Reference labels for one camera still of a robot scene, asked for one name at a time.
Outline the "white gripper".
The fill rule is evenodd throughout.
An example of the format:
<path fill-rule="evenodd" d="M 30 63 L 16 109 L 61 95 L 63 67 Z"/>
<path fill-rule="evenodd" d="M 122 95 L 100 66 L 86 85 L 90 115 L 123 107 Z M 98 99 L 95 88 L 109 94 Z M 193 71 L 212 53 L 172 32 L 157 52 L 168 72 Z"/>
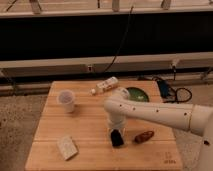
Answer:
<path fill-rule="evenodd" d="M 112 118 L 108 118 L 107 123 L 109 133 L 112 133 L 114 130 L 117 130 L 121 135 L 124 135 L 126 124 L 125 118 L 121 118 L 120 120 L 113 120 Z"/>

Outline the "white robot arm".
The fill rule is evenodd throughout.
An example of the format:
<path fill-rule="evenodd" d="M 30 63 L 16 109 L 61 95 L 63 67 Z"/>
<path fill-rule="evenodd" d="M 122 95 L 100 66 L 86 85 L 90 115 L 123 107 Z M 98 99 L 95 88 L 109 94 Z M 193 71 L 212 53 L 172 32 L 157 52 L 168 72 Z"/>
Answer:
<path fill-rule="evenodd" d="M 119 87 L 105 100 L 104 109 L 110 129 L 123 129 L 131 117 L 201 136 L 196 171 L 213 171 L 213 107 L 132 101 L 128 90 Z"/>

